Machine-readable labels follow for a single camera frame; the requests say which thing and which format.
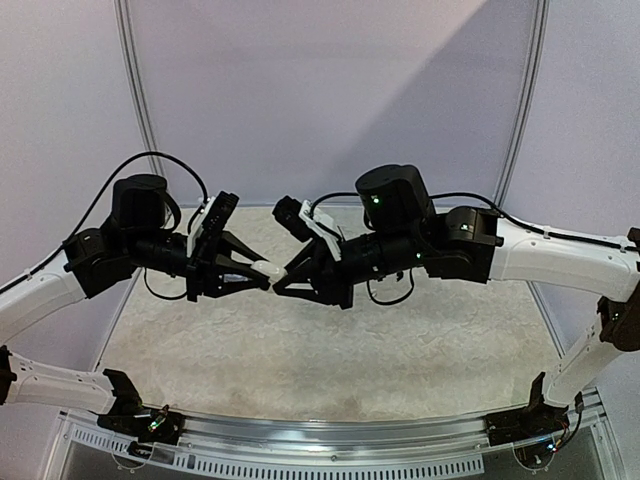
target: white panel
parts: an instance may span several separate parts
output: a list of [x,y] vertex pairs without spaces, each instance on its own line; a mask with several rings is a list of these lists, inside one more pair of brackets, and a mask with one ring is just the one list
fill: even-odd
[[352,190],[383,163],[416,164],[433,192],[492,195],[534,6],[164,0],[132,17],[159,147],[246,204]]
[[[0,105],[1,284],[57,247],[108,174],[141,148],[112,2],[4,2]],[[90,224],[106,216],[109,202]],[[9,347],[91,368],[123,292],[60,311]],[[39,477],[55,412],[0,407],[0,476]]]
[[[599,233],[640,226],[640,4],[551,2],[542,65],[506,207],[529,220]],[[565,346],[596,295],[543,287]],[[597,381],[629,478],[640,478],[637,354]]]

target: black joint actuator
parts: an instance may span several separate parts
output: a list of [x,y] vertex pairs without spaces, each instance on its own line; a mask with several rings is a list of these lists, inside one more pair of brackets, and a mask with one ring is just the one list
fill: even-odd
[[18,376],[11,371],[10,356],[11,352],[6,345],[0,347],[0,405],[7,401],[11,383],[18,380]]
[[177,445],[184,428],[184,415],[165,412],[166,421],[157,428],[150,428],[152,418],[160,413],[155,408],[145,408],[138,391],[127,374],[118,370],[105,369],[102,372],[113,386],[116,398],[109,413],[98,415],[98,426],[117,433],[137,437],[139,442],[160,442]]
[[356,190],[373,230],[406,230],[436,216],[420,171],[413,165],[383,165],[362,175]]

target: metal frame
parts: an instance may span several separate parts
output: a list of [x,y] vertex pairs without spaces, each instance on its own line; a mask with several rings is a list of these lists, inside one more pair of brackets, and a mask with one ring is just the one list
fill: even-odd
[[494,194],[494,202],[498,206],[502,206],[506,200],[511,177],[516,166],[520,145],[524,138],[524,131],[527,125],[527,118],[531,110],[533,100],[534,87],[538,70],[540,67],[540,59],[542,57],[542,44],[544,41],[544,32],[547,26],[547,16],[549,12],[548,0],[535,0],[536,12],[533,25],[531,27],[531,37],[529,41],[529,49],[527,52],[527,63],[525,65],[524,76],[522,79],[522,88],[520,90],[520,100],[516,121],[513,126],[511,138],[509,140],[509,148],[505,158],[502,173],[498,179],[496,191]]
[[[116,9],[116,19],[118,21],[118,32],[120,34],[120,44],[122,46],[122,56],[124,59],[129,88],[133,107],[140,127],[142,143],[146,150],[157,151],[156,139],[153,133],[149,108],[144,94],[142,77],[138,65],[138,57],[133,38],[133,25],[131,22],[131,10],[128,0],[114,0]],[[149,166],[156,175],[166,177],[162,160],[157,157],[149,157]]]
[[[597,391],[587,391],[584,399],[582,425],[594,435],[606,478],[624,478]],[[180,444],[156,445],[150,462],[172,470],[229,479],[260,478],[262,472],[266,473],[264,478],[290,480],[462,478],[484,471],[483,454],[512,448],[509,444],[489,446],[483,415],[326,423],[188,414]],[[123,461],[140,462],[126,453],[132,439],[99,429],[95,416],[72,411],[61,414],[59,420],[45,478],[60,478],[72,442],[113,452]],[[574,412],[571,420],[575,424]]]

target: white robotic arm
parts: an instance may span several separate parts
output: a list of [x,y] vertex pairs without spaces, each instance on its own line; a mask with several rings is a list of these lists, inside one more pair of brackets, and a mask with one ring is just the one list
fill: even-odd
[[[357,180],[356,190],[372,233],[348,240],[316,208],[318,202],[285,197],[278,203],[279,223],[301,241],[314,239],[285,267],[288,274],[274,285],[276,293],[350,308],[353,285],[425,268],[434,278],[535,281],[603,296],[595,322],[554,368],[533,381],[529,405],[486,417],[492,444],[546,435],[568,424],[568,406],[581,404],[580,391],[623,352],[640,350],[640,230],[613,237],[569,232],[518,220],[476,194],[431,197],[411,165],[378,167]],[[434,199],[459,196],[491,208],[436,213]],[[294,286],[300,283],[312,289]]]

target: white backdrop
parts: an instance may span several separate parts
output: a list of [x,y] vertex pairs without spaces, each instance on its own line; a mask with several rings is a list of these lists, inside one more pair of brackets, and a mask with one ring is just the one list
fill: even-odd
[[[493,195],[531,0],[131,2],[161,149],[244,204],[353,190],[413,163],[435,192]],[[197,189],[168,167],[173,193]]]
[[[551,2],[542,64],[506,207],[543,225],[603,235],[640,226],[640,4]],[[598,297],[542,293],[562,343],[595,317]],[[640,478],[638,354],[596,382],[628,478]]]
[[[117,164],[142,148],[113,4],[4,2],[0,105],[3,284],[56,248]],[[146,167],[143,160],[139,168]],[[89,225],[106,217],[109,198]],[[92,368],[125,288],[58,312],[10,341],[10,349]],[[0,407],[0,478],[39,478],[57,411]]]

